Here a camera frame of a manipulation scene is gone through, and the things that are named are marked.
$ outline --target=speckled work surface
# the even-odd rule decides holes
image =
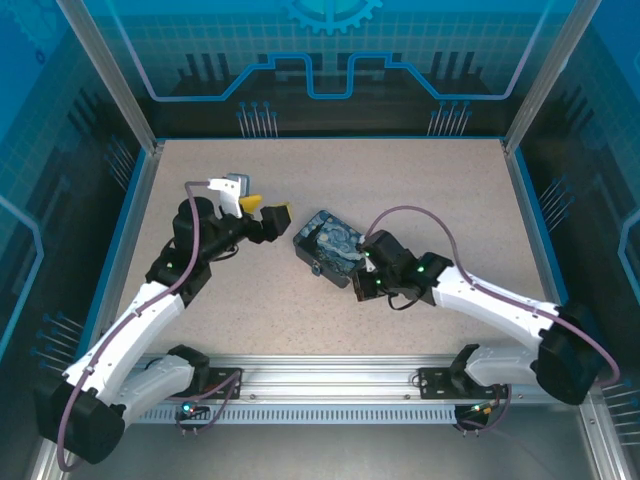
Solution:
[[[290,201],[294,220],[274,244],[240,244],[212,265],[213,278],[149,352],[179,344],[213,354],[457,353],[467,343],[511,343],[463,314],[419,304],[391,311],[384,299],[356,302],[294,252],[293,236],[326,209],[364,232],[384,209],[413,204],[449,225],[466,268],[523,295],[542,286],[498,140],[193,140],[165,145],[120,311],[172,237],[186,180],[251,175],[265,203]],[[206,189],[198,194],[217,201]],[[416,255],[451,257],[439,227],[413,212],[381,225]]]

